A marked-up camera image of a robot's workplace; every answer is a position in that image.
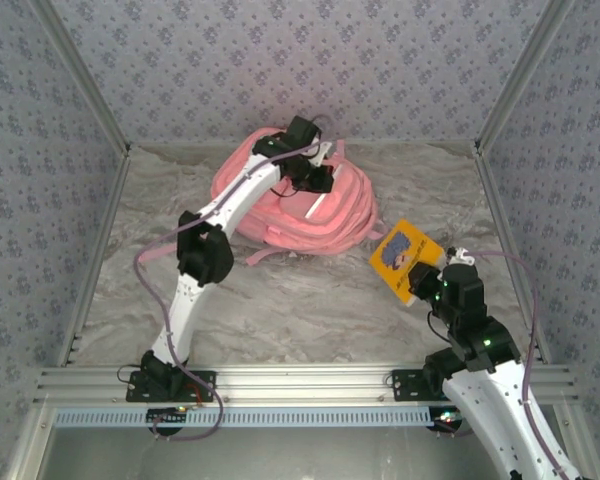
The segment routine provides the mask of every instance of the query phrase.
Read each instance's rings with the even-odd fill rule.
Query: pink cable
[[[533,431],[533,435],[538,440],[542,451],[545,453],[551,465],[555,469],[556,473],[560,475],[562,480],[569,480],[567,474],[562,469],[562,466],[558,462],[558,459],[553,455],[549,445],[542,438],[542,434],[540,433],[540,429],[538,428],[538,424],[533,418],[533,412],[531,411],[531,407],[529,406],[529,387],[531,385],[531,367],[533,365],[533,350],[536,345],[536,326],[538,323],[538,289],[536,288],[535,281],[533,280],[533,272],[531,271],[531,267],[522,260],[517,255],[513,255],[512,253],[506,252],[498,252],[496,250],[486,250],[486,251],[476,251],[476,252],[467,252],[466,255],[470,257],[505,257],[513,260],[518,265],[521,265],[525,271],[527,272],[527,278],[529,279],[529,283],[531,284],[531,292],[533,296],[533,309],[531,313],[531,340],[529,343],[529,353],[527,354],[527,361],[524,367],[524,375],[522,377],[522,406],[524,408],[524,413],[529,421],[529,425],[531,426],[531,430]]]
[[[141,258],[143,258],[143,255],[146,252],[157,247],[165,240],[168,240],[171,237],[174,237],[175,235],[177,235],[180,232],[184,232],[185,230],[195,227],[196,225],[199,225],[200,223],[206,221],[208,218],[213,216],[215,214],[215,212],[217,210],[220,210],[222,208],[222,206],[229,200],[229,198],[231,198],[231,196],[238,190],[238,188],[240,188],[240,186],[247,180],[247,178],[250,177],[251,175],[253,175],[260,168],[262,168],[265,165],[268,165],[270,163],[276,162],[278,160],[283,160],[285,158],[289,158],[289,157],[293,157],[294,155],[298,155],[299,153],[304,153],[308,150],[311,150],[312,148],[315,148],[315,145],[313,145],[313,144],[307,145],[306,147],[299,148],[298,150],[293,150],[291,152],[276,155],[275,157],[267,158],[266,160],[263,160],[262,162],[258,163],[257,165],[252,167],[250,170],[248,170],[247,173],[245,173],[236,182],[236,184],[231,188],[231,190],[229,190],[229,192],[227,192],[227,194],[218,202],[218,204],[216,205],[214,210],[211,210],[209,213],[202,215],[200,218],[194,220],[193,222],[182,225],[181,227],[171,230],[169,233],[166,233],[166,234],[156,238],[149,244],[142,247],[138,251],[138,253],[136,253],[135,257],[133,258],[133,270],[134,270],[136,276],[138,277],[140,284],[147,290],[147,292],[149,292],[149,295],[151,295],[153,297],[153,299],[158,303],[158,305],[160,306],[160,310],[162,311],[162,316],[164,318],[164,326],[165,326],[166,336],[167,336],[167,347],[169,348],[169,353],[171,354],[171,357],[173,358],[174,364],[180,370],[182,370],[182,372],[184,372],[184,374],[187,377],[189,377],[195,383],[197,383],[198,385],[200,385],[201,387],[203,387],[204,389],[209,391],[209,393],[211,393],[211,395],[213,395],[213,397],[218,401],[218,409],[219,409],[218,419],[216,420],[215,424],[211,428],[209,428],[206,432],[203,432],[198,435],[190,435],[187,437],[181,437],[181,436],[166,437],[164,435],[158,434],[158,432],[157,432],[157,425],[158,425],[158,423],[160,423],[160,417],[158,417],[158,419],[156,419],[157,421],[154,421],[153,427],[152,427],[153,433],[156,436],[156,438],[159,438],[161,440],[172,441],[172,442],[187,442],[187,441],[192,441],[192,440],[202,440],[204,438],[210,437],[216,431],[218,431],[218,429],[220,428],[220,424],[222,423],[222,418],[224,416],[224,403],[222,402],[222,398],[220,397],[220,395],[218,394],[216,389],[213,388],[212,385],[208,384],[207,382],[202,380],[197,375],[194,375],[193,373],[191,373],[189,370],[187,370],[187,367],[185,367],[185,365],[180,360],[178,360],[178,357],[177,357],[176,351],[175,351],[175,347],[173,346],[173,341],[171,340],[172,331],[171,331],[171,321],[169,319],[169,310],[167,308],[167,305],[160,298],[160,295],[155,290],[153,285],[151,285],[151,283],[149,283],[149,281],[142,274],[142,271],[140,270]]]

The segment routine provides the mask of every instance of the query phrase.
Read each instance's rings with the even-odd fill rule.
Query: wall
[[[545,0],[56,0],[132,142],[475,138]]]
[[[600,444],[600,0],[576,2],[488,159]]]
[[[0,0],[0,478],[59,354],[118,155],[25,0]]]

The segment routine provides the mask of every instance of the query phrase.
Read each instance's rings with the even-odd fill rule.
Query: yellow book
[[[415,301],[409,292],[409,272],[417,262],[439,266],[444,249],[406,220],[400,220],[373,252],[369,263],[400,300],[407,305]]]

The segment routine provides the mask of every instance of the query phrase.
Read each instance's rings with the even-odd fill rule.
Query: pink backpack
[[[214,176],[211,197],[216,198],[242,171],[256,140],[278,131],[261,128],[251,134]],[[238,224],[240,234],[269,245],[247,258],[247,264],[255,265],[267,255],[283,251],[335,255],[364,238],[384,236],[371,181],[344,157],[344,141],[337,142],[337,151],[323,164],[334,167],[331,193],[296,192],[291,181],[283,178],[273,188],[277,194],[265,193]],[[382,231],[374,230],[376,224]],[[161,247],[147,252],[142,261],[174,250],[173,245]]]

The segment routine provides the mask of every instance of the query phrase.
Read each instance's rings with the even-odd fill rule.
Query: marble floor
[[[183,210],[209,201],[212,176],[233,150],[145,148],[132,150],[95,296],[72,354],[76,365],[137,362],[151,346],[161,317],[133,273],[133,255],[173,229]],[[347,144],[346,155],[371,178],[388,225],[406,218],[444,247],[500,249],[468,145]],[[258,246],[237,234],[231,243],[235,266],[197,320],[196,363],[420,362],[445,346],[426,325],[427,305],[402,305],[367,263],[377,241],[335,257],[275,255],[255,267],[245,258]],[[490,314],[526,351],[528,329],[506,263],[492,258],[477,265]],[[146,268],[169,303],[175,255]]]

